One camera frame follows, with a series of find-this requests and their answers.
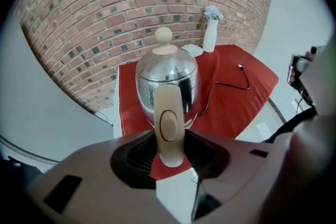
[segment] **kettle lid knob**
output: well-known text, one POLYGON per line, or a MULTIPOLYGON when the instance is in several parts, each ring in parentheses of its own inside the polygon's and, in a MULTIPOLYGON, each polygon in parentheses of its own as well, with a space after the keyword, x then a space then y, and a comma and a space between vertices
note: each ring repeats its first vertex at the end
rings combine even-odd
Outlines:
POLYGON ((173 33, 168 27, 159 27, 155 31, 155 39, 159 45, 169 45, 173 39, 173 33))

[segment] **white wall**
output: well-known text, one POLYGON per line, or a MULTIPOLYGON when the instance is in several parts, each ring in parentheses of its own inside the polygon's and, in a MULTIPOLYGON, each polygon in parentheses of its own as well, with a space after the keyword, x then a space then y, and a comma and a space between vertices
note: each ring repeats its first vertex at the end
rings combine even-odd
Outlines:
POLYGON ((112 138, 111 125, 80 107, 49 78, 19 19, 9 17, 0 34, 0 142, 9 141, 6 147, 25 157, 60 161, 112 138))
POLYGON ((334 18, 324 0, 272 0, 266 27, 254 54, 279 77, 271 98, 286 120, 296 112, 292 101, 300 95, 287 84, 292 54, 326 45, 334 18))

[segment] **brick wall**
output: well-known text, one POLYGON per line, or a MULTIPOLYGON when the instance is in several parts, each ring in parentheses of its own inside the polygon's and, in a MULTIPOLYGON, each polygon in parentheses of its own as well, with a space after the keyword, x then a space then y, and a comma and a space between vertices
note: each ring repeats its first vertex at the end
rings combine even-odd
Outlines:
POLYGON ((90 111, 113 105, 117 65, 154 46, 158 26, 173 43, 202 44, 205 6, 224 13, 217 42, 253 53, 270 0, 17 0, 26 38, 50 77, 90 111))

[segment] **power cord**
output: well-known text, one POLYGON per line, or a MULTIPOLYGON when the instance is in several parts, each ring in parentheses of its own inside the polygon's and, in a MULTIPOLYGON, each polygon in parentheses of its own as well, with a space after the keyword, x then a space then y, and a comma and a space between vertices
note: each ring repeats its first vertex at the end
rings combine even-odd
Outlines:
POLYGON ((289 78, 290 66, 288 67, 288 74, 287 74, 287 83, 290 85, 288 78, 289 78))
POLYGON ((233 88, 236 88, 236 89, 240 89, 240 90, 249 90, 250 89, 250 81, 248 80, 248 77, 246 76, 245 74, 245 71, 244 71, 244 65, 238 65, 238 67, 240 68, 240 70, 244 73, 245 75, 245 78, 247 80, 247 83, 248 83, 248 87, 247 88, 244 88, 244 87, 239 87, 239 86, 235 86, 235 85, 230 85, 230 84, 226 84, 226 83, 222 83, 222 82, 218 82, 218 81, 215 81, 211 84, 211 87, 210 87, 210 90, 209 90, 209 93, 208 93, 208 97, 207 97, 207 100, 206 100, 206 107, 205 109, 203 110, 203 112, 200 114, 200 115, 197 115, 197 118, 202 116, 205 111, 208 109, 208 106, 209 106, 209 99, 210 99, 210 93, 211 93, 211 90, 213 88, 213 86, 215 84, 220 84, 220 85, 224 85, 224 86, 228 86, 228 87, 233 87, 233 88))
POLYGON ((303 97, 302 97, 302 98, 300 99, 300 101, 298 102, 298 106, 297 106, 297 108, 296 108, 296 114, 295 114, 295 115, 297 115, 297 114, 298 114, 298 110, 299 110, 300 103, 301 103, 302 99, 303 99, 303 97))
POLYGON ((105 122, 107 122, 107 121, 109 120, 109 118, 106 117, 103 113, 101 113, 101 112, 99 112, 99 111, 97 111, 96 113, 102 114, 102 115, 106 118, 105 122))

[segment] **stainless steel kettle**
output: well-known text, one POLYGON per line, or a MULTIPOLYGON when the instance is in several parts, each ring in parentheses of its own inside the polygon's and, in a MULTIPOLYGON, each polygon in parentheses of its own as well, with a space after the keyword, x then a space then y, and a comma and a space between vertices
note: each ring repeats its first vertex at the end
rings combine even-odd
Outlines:
POLYGON ((185 50, 171 45, 173 34, 167 27, 155 32, 160 45, 144 55, 136 66, 136 88, 142 109, 154 126, 154 90, 165 84, 179 87, 182 96, 184 125, 188 128, 200 105, 200 82, 196 60, 185 50))

